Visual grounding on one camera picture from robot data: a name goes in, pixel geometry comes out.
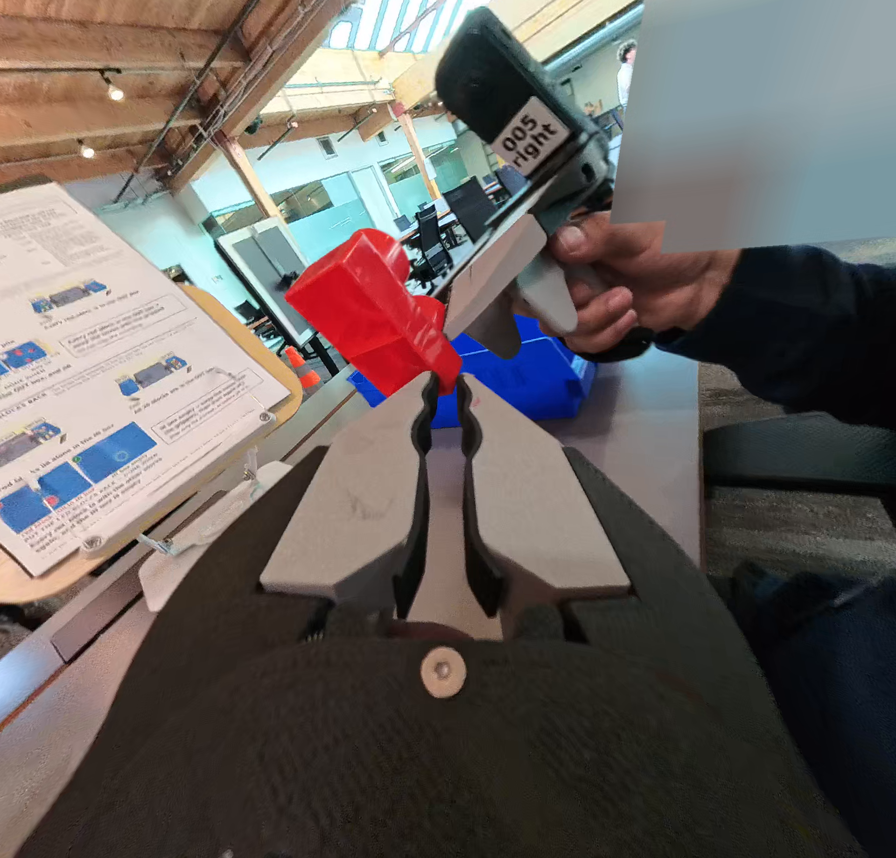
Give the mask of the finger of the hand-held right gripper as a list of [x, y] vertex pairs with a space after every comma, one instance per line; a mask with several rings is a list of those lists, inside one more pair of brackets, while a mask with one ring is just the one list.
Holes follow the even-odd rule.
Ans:
[[509, 290], [545, 246], [546, 234], [530, 213], [506, 219], [481, 240], [447, 283], [445, 337], [465, 335], [496, 357], [512, 359], [521, 336]]
[[534, 216], [534, 208], [539, 202], [539, 188], [528, 188], [509, 202], [509, 206], [497, 214], [495, 222], [488, 223], [487, 229], [463, 259], [437, 287], [430, 297], [440, 302], [450, 299], [452, 289], [464, 279], [471, 279], [473, 273], [486, 272], [492, 268], [507, 267], [511, 272], [504, 274], [504, 283], [518, 274], [539, 254], [539, 222]]

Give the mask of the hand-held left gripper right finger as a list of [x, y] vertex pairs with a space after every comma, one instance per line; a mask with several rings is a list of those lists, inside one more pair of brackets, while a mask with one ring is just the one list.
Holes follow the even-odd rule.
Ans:
[[563, 445], [469, 374], [457, 382], [469, 589], [488, 617], [627, 595], [629, 576]]

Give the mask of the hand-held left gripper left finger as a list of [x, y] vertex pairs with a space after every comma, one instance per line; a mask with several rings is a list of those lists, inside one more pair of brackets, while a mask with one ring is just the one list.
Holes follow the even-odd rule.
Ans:
[[408, 616], [425, 571], [438, 396], [422, 373], [332, 440], [261, 573], [265, 591]]

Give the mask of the blue plastic bin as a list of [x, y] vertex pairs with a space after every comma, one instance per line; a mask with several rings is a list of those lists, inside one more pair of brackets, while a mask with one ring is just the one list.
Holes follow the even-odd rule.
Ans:
[[468, 335], [454, 339], [462, 372], [533, 421], [574, 418], [591, 391], [597, 364], [546, 336], [537, 320], [516, 315], [514, 321], [521, 348], [511, 359], [497, 357]]

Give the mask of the red two-stud plastic brick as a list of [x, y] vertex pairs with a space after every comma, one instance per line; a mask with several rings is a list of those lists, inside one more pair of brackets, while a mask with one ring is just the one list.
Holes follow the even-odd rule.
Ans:
[[409, 258], [397, 239], [355, 232], [286, 290], [287, 304], [373, 387], [391, 396], [423, 373], [454, 391], [462, 359], [445, 336], [446, 307], [406, 287]]

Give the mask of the person's right forearm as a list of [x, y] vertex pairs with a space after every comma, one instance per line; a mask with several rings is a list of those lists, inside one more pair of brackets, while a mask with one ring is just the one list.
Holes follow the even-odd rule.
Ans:
[[895, 429], [894, 267], [821, 247], [749, 248], [708, 315], [655, 343], [790, 411]]

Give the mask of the person's right hand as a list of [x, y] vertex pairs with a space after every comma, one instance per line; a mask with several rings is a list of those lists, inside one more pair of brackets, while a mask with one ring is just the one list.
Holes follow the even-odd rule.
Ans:
[[554, 259], [588, 267], [605, 286], [570, 287], [576, 329], [563, 339], [579, 355], [607, 352], [633, 329], [654, 333], [694, 329], [718, 304], [742, 257], [741, 249], [662, 252], [665, 224], [614, 225], [609, 213], [581, 216], [549, 240]]

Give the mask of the black office chair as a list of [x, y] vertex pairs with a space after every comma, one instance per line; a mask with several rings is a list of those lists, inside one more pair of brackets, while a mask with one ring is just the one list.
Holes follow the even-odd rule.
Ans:
[[483, 237], [488, 222], [498, 211], [476, 177], [469, 177], [455, 188], [442, 192], [442, 197], [471, 243]]
[[411, 262], [408, 281], [431, 295], [453, 270], [454, 261], [442, 239], [438, 212], [434, 204], [416, 214], [419, 257]]
[[895, 521], [895, 433], [826, 414], [783, 415], [707, 430], [709, 486], [878, 499]]

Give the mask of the orange traffic cone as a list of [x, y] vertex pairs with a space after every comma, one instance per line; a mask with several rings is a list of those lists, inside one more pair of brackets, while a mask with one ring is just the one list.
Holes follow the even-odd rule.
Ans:
[[286, 346], [282, 352], [304, 392], [313, 392], [321, 383], [319, 373], [314, 370], [300, 350], [294, 346]]

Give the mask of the white stand base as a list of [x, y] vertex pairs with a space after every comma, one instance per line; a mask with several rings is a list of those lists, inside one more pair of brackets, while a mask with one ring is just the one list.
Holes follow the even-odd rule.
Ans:
[[208, 547], [291, 470], [292, 466], [282, 461], [266, 464], [256, 470], [254, 478], [200, 511], [183, 531], [162, 540], [139, 534], [138, 543], [151, 551], [138, 571], [148, 610], [160, 612]]

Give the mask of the grey framed panel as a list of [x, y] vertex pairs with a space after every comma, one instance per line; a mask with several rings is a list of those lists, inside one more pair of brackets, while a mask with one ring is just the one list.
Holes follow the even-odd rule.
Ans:
[[214, 238], [231, 272], [277, 330], [283, 347], [318, 359], [335, 376], [339, 367], [318, 331], [286, 301], [286, 292], [308, 268], [287, 226], [276, 218]]

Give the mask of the person's right leg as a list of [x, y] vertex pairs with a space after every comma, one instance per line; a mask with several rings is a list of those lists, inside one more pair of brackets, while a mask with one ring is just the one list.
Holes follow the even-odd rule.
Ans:
[[894, 856], [894, 575], [749, 562], [725, 601], [820, 789], [869, 856]]

